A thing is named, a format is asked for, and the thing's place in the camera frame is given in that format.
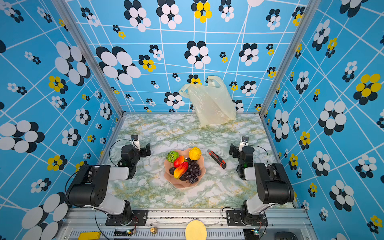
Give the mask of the translucent yellowish plastic bag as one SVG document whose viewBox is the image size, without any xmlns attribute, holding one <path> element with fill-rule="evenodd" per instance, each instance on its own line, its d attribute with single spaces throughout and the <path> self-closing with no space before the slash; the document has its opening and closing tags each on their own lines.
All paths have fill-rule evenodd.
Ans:
<svg viewBox="0 0 384 240">
<path fill-rule="evenodd" d="M 236 119 L 235 104 L 223 80 L 218 76 L 209 76 L 206 86 L 185 84 L 179 94 L 190 99 L 201 127 L 221 125 Z"/>
</svg>

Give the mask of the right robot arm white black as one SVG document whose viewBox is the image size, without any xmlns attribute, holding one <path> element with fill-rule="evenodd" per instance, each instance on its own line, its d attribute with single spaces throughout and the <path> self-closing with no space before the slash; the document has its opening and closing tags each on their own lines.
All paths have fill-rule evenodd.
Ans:
<svg viewBox="0 0 384 240">
<path fill-rule="evenodd" d="M 292 203 L 293 186 L 282 164 L 254 163 L 254 146 L 230 146 L 229 154 L 238 160 L 238 176 L 243 181 L 254 181 L 257 194 L 245 200 L 240 208 L 242 224 L 267 226 L 266 210 L 275 205 Z"/>
</svg>

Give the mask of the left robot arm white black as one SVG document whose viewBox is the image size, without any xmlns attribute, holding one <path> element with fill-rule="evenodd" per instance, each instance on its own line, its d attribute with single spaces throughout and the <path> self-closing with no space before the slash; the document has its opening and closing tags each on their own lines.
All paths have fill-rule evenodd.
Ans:
<svg viewBox="0 0 384 240">
<path fill-rule="evenodd" d="M 145 226 L 147 210 L 132 210 L 127 200 L 108 193 L 112 181 L 131 180 L 141 158 L 151 155 L 151 144 L 139 148 L 139 144 L 122 147 L 121 161 L 117 166 L 84 165 L 75 173 L 75 178 L 66 190 L 69 203 L 79 208 L 93 207 L 106 213 L 106 226 Z"/>
</svg>

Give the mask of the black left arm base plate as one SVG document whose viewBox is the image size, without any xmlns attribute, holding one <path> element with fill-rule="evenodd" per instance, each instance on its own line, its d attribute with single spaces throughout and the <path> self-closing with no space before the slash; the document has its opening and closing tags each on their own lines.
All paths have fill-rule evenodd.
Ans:
<svg viewBox="0 0 384 240">
<path fill-rule="evenodd" d="M 145 226 L 148 210 L 132 210 L 121 215 L 107 215 L 106 226 Z"/>
</svg>

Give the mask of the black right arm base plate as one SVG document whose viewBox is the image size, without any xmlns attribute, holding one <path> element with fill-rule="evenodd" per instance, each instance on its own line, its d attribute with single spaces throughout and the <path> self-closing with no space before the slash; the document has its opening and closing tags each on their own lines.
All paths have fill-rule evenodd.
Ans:
<svg viewBox="0 0 384 240">
<path fill-rule="evenodd" d="M 268 220 L 265 214 L 251 215 L 240 210 L 227 210 L 225 218 L 229 227 L 266 227 Z"/>
</svg>

